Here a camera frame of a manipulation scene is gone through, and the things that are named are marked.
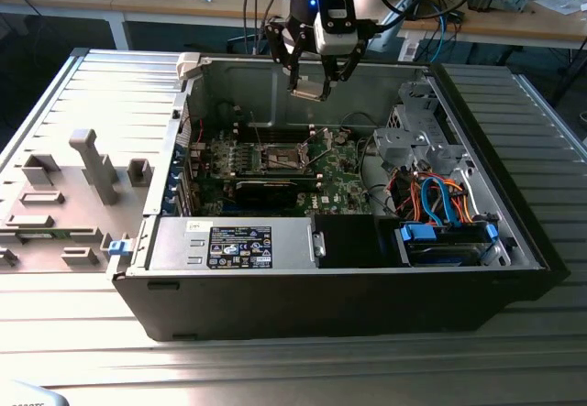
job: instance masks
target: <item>circuit board on desk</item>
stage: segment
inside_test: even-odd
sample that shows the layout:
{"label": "circuit board on desk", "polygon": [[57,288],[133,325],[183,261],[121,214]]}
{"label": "circuit board on desk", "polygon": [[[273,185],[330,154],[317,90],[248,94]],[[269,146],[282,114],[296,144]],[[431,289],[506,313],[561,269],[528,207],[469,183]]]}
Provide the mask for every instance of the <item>circuit board on desk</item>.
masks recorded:
{"label": "circuit board on desk", "polygon": [[195,213],[370,214],[357,143],[350,137],[349,132],[325,128],[311,137],[307,130],[282,135],[273,130],[271,138],[262,132],[245,138],[221,131],[198,142],[192,158]]}

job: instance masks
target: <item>black plastic part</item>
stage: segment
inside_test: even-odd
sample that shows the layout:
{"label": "black plastic part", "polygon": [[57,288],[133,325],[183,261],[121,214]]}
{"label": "black plastic part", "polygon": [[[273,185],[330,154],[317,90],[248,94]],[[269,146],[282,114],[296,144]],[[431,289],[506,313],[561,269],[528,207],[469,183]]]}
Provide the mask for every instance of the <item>black plastic part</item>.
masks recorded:
{"label": "black plastic part", "polygon": [[402,263],[394,230],[396,218],[372,215],[314,215],[315,232],[322,233],[326,255],[320,269],[397,267]]}

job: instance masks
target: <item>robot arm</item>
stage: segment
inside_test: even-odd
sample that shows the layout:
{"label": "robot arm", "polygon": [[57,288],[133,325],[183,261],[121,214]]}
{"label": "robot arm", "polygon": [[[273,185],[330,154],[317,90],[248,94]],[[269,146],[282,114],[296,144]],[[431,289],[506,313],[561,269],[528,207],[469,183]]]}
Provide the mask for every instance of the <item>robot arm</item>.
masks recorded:
{"label": "robot arm", "polygon": [[[414,0],[392,23],[380,26],[370,19],[357,19],[354,0],[291,0],[288,18],[265,26],[273,60],[289,72],[288,90],[298,97],[325,101],[336,82],[346,81],[353,73],[369,41],[396,26],[420,1]],[[322,84],[300,79],[299,60],[305,52],[320,56]]]}

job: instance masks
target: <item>power supply label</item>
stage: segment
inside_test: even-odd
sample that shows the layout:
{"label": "power supply label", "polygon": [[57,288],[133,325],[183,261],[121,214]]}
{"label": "power supply label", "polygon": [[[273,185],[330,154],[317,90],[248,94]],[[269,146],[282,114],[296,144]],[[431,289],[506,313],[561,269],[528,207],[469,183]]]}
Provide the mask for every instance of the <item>power supply label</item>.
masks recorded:
{"label": "power supply label", "polygon": [[271,269],[273,245],[271,228],[212,227],[210,229],[210,269]]}

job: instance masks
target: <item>blue clip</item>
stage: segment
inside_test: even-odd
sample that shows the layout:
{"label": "blue clip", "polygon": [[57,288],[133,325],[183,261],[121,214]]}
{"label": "blue clip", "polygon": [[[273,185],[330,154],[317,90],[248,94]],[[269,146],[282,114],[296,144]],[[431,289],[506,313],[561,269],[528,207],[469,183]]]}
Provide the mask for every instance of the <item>blue clip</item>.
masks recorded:
{"label": "blue clip", "polygon": [[497,238],[499,238],[499,234],[497,233],[497,228],[494,225],[485,226],[485,230],[487,231],[487,235],[489,235],[489,238],[491,238],[493,242],[497,241]]}
{"label": "blue clip", "polygon": [[431,225],[404,225],[400,230],[403,241],[436,241],[437,234]]}
{"label": "blue clip", "polygon": [[111,241],[110,246],[108,246],[108,254],[130,257],[132,255],[132,240],[121,239],[120,241]]}

